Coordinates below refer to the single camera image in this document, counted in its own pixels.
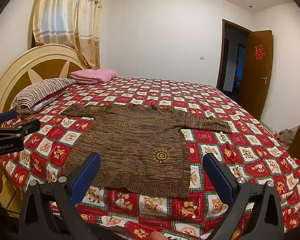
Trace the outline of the brown knit sun sweater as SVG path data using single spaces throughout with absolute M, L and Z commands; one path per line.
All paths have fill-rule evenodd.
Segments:
M 225 121 L 155 105 L 73 104 L 63 115 L 93 120 L 75 141 L 65 174 L 97 153 L 101 165 L 92 185 L 156 197 L 189 196 L 191 168 L 183 129 L 231 131 Z

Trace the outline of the clothes pile on floor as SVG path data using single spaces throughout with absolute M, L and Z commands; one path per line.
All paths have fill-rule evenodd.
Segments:
M 280 142 L 285 148 L 289 148 L 296 135 L 296 131 L 291 129 L 281 130 L 276 136 L 276 140 Z

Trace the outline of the striped pillow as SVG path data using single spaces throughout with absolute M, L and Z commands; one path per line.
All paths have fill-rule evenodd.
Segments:
M 40 101 L 61 92 L 75 83 L 76 80 L 64 77 L 50 78 L 33 83 L 25 87 L 14 97 L 10 109 L 30 109 Z

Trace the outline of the red checkered bear bedspread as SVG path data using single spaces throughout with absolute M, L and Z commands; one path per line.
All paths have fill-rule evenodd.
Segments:
M 86 222 L 126 229 L 135 239 L 154 230 L 169 239 L 205 239 L 227 206 L 221 202 L 202 167 L 212 153 L 236 177 L 251 183 L 273 181 L 280 197 L 285 231 L 300 229 L 300 161 L 291 157 L 272 134 L 245 109 L 208 85 L 170 80 L 115 78 L 100 85 L 72 85 L 38 114 L 7 123 L 8 127 L 39 119 L 42 127 L 25 138 L 25 148 L 2 158 L 6 175 L 24 194 L 30 181 L 55 181 L 75 143 L 92 142 L 85 132 L 90 118 L 61 115 L 66 107 L 107 104 L 173 108 L 227 121 L 231 134 L 183 130 L 191 165 L 187 200 L 138 195 L 92 186 L 77 209 Z

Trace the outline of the cream wooden headboard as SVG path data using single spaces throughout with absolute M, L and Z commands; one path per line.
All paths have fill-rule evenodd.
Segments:
M 45 44 L 20 55 L 0 77 L 0 112 L 10 109 L 14 97 L 25 87 L 44 79 L 67 77 L 85 69 L 77 51 L 62 44 Z

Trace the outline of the folded pink blanket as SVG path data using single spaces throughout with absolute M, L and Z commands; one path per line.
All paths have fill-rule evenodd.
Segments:
M 77 83 L 95 85 L 111 81 L 117 77 L 117 72 L 111 69 L 84 69 L 71 72 L 68 77 Z

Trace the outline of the beige patterned curtain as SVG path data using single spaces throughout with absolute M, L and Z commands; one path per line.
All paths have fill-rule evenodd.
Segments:
M 100 68 L 102 7 L 103 0 L 36 0 L 33 13 L 36 45 L 69 46 L 86 66 Z

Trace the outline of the brown wooden door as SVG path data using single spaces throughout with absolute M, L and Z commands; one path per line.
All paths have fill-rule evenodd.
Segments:
M 263 46 L 264 58 L 255 57 L 255 47 Z M 273 67 L 274 40 L 271 30 L 253 31 L 246 40 L 245 59 L 238 104 L 260 120 L 269 90 Z

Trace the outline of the red door decoration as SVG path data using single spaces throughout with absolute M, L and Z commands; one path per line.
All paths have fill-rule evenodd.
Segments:
M 255 57 L 257 60 L 262 60 L 265 56 L 265 52 L 263 51 L 263 46 L 262 45 L 257 45 L 255 47 Z

